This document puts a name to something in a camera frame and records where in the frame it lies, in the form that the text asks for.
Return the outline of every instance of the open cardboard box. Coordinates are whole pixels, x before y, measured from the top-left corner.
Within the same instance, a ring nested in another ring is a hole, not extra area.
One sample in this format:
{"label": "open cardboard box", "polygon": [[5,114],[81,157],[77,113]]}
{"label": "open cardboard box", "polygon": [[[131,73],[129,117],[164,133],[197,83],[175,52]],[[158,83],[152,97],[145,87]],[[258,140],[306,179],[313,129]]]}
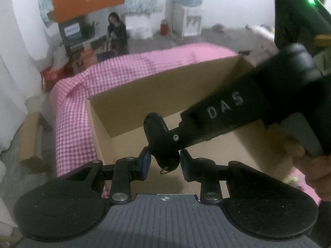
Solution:
{"label": "open cardboard box", "polygon": [[51,170],[42,155],[43,132],[51,130],[52,126],[48,124],[40,112],[29,113],[20,127],[20,162],[32,173]]}
{"label": "open cardboard box", "polygon": [[[142,127],[148,113],[162,115],[171,130],[178,126],[181,111],[253,69],[243,57],[229,57],[161,72],[90,97],[87,111],[98,158],[114,164],[122,157],[137,157],[148,145]],[[282,179],[291,168],[284,136],[277,124],[266,130],[256,121],[188,151],[193,158],[206,157],[220,165],[237,160]],[[133,195],[200,194],[200,184],[187,183],[180,167],[167,175],[160,170],[153,158],[147,180],[131,183]]]}

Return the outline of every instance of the red fire extinguisher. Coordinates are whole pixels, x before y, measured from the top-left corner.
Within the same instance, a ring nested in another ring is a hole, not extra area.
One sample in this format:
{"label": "red fire extinguisher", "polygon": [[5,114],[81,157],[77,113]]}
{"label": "red fire extinguisher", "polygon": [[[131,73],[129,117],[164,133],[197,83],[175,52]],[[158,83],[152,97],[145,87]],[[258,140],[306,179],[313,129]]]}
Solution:
{"label": "red fire extinguisher", "polygon": [[161,21],[160,34],[166,36],[168,34],[169,24],[166,19]]}

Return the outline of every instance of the woman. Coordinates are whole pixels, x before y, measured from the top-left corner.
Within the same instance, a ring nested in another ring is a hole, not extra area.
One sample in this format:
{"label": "woman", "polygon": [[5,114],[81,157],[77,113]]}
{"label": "woman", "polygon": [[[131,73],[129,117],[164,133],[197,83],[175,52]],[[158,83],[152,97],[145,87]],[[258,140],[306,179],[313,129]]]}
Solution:
{"label": "woman", "polygon": [[110,51],[113,51],[115,56],[128,54],[125,24],[120,20],[120,17],[116,12],[110,13],[108,22]]}

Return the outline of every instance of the green led light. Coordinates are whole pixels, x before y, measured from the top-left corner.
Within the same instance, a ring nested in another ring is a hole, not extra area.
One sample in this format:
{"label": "green led light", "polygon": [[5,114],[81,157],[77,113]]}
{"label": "green led light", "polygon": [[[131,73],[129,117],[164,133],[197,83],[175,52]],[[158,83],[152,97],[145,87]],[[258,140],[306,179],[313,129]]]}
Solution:
{"label": "green led light", "polygon": [[308,2],[310,2],[313,5],[316,5],[315,0],[308,0]]}

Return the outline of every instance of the black hair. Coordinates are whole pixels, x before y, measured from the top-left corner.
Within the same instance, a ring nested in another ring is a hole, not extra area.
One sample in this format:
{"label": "black hair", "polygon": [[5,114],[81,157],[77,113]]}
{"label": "black hair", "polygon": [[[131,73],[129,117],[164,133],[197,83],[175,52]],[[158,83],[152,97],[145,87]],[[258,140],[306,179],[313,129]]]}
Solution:
{"label": "black hair", "polygon": [[117,22],[121,22],[120,16],[116,12],[112,12],[112,13],[109,14],[108,22],[109,22],[110,17],[113,17],[114,19],[116,19]]}

